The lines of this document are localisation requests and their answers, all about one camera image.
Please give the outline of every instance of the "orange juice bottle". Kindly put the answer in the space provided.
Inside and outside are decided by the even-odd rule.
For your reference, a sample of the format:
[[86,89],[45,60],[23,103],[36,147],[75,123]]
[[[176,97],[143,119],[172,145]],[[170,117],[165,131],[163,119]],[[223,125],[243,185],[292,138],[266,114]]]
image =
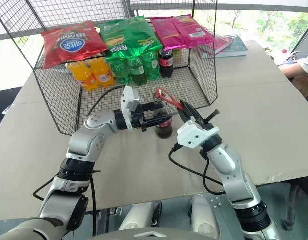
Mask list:
[[98,81],[83,61],[67,63],[65,66],[72,72],[74,78],[76,78],[83,88],[88,91],[98,89]]
[[104,57],[89,59],[85,62],[90,65],[90,69],[98,80],[98,84],[102,87],[115,85],[114,77]]

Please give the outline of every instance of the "black cable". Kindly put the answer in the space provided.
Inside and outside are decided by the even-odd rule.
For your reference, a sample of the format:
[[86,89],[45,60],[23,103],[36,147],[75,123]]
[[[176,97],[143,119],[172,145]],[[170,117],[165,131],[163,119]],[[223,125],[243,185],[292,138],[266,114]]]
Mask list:
[[[184,170],[186,170],[186,171],[188,171],[188,172],[190,172],[190,173],[192,173],[192,174],[195,174],[195,175],[198,175],[198,176],[204,178],[204,175],[203,175],[203,174],[201,174],[201,173],[199,173],[199,172],[197,172],[197,171],[194,171],[194,170],[192,170],[192,169],[190,169],[190,168],[187,168],[186,166],[183,166],[183,165],[179,164],[178,162],[176,162],[176,161],[172,158],[172,154],[173,154],[173,153],[174,153],[174,151],[173,151],[173,149],[172,149],[172,150],[169,152],[169,154],[168,154],[168,159],[169,159],[173,164],[175,164],[176,166],[180,167],[181,169],[184,169]],[[208,180],[210,180],[210,181],[212,181],[212,182],[214,182],[214,183],[216,183],[216,184],[219,184],[219,185],[223,186],[223,184],[222,184],[220,181],[217,181],[217,180],[215,180],[215,179],[213,179],[213,178],[211,178],[211,177],[209,177],[209,176],[205,176],[205,178],[208,179]]]
[[114,91],[115,89],[123,89],[125,88],[125,85],[119,85],[119,86],[114,86],[111,89],[107,90],[106,92],[103,93],[102,96],[97,100],[97,102],[94,104],[94,106],[89,110],[87,116],[91,115],[93,110],[96,108],[96,106],[99,104],[99,102],[110,92]]
[[97,222],[96,195],[95,195],[93,176],[91,175],[89,179],[90,179],[90,186],[92,189],[92,201],[93,201],[93,237],[95,237],[96,236],[96,222]]
[[53,182],[53,180],[56,176],[57,176],[57,174],[51,180],[49,180],[47,183],[45,183],[44,185],[40,186],[37,190],[35,190],[35,192],[33,192],[33,197],[38,199],[38,200],[44,201],[44,198],[37,195],[37,193],[39,191],[41,191],[43,188],[45,188],[47,185],[49,185],[51,182]]
[[223,195],[223,194],[225,194],[226,193],[225,191],[221,191],[221,192],[212,191],[206,185],[206,182],[205,182],[206,179],[207,179],[206,173],[208,172],[208,168],[209,168],[209,165],[210,165],[210,160],[209,160],[208,157],[205,160],[206,160],[206,166],[205,166],[204,173],[203,173],[203,185],[204,185],[204,188],[206,189],[206,191],[208,191],[210,194],[213,194],[213,195]]

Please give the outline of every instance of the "green soda bottle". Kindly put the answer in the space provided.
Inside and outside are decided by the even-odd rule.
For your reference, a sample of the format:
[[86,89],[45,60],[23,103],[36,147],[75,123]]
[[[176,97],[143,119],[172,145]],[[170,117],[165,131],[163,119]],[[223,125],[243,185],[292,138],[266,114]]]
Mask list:
[[130,82],[130,71],[125,59],[117,58],[112,61],[108,61],[108,64],[120,84],[128,84]]
[[148,52],[141,56],[145,67],[145,73],[149,80],[157,80],[160,75],[159,60],[156,52]]
[[136,85],[141,86],[148,82],[144,71],[144,66],[139,57],[128,60],[127,64],[132,75],[133,82],[136,83]]

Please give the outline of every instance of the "book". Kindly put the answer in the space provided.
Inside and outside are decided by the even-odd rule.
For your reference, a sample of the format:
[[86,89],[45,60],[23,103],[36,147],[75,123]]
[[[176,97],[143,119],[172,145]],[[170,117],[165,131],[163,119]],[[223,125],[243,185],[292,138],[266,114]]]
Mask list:
[[223,51],[224,49],[228,48],[233,40],[229,37],[216,35],[214,38],[214,45],[213,43],[209,43],[206,45],[200,45],[199,48],[201,48],[204,52],[207,52],[210,55],[214,55],[214,46],[215,46],[215,55]]
[[[223,51],[215,55],[215,58],[246,56],[249,49],[238,35],[227,35],[225,37],[230,38],[233,41],[228,48],[225,48]],[[198,47],[198,53],[202,59],[210,59],[211,56],[213,56],[208,53],[205,46],[202,45]]]

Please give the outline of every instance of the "metal wire basket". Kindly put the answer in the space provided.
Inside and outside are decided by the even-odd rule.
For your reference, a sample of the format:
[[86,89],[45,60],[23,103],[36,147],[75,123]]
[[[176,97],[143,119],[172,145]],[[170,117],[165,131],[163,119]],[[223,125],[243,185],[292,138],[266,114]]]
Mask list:
[[[56,127],[65,135],[72,135],[82,126],[91,107],[107,89],[86,91],[64,64],[43,69],[42,32],[89,20],[97,27],[111,20],[135,16],[191,14],[214,35],[216,13],[217,0],[0,0],[0,22],[32,67]],[[143,86],[130,85],[138,88],[143,104],[152,102],[155,89],[161,87],[195,108],[207,107],[218,97],[215,58],[201,59],[197,48],[177,50],[172,78],[160,77]],[[111,92],[94,111],[119,109],[121,95],[122,90]],[[173,106],[169,106],[169,110],[177,113]]]

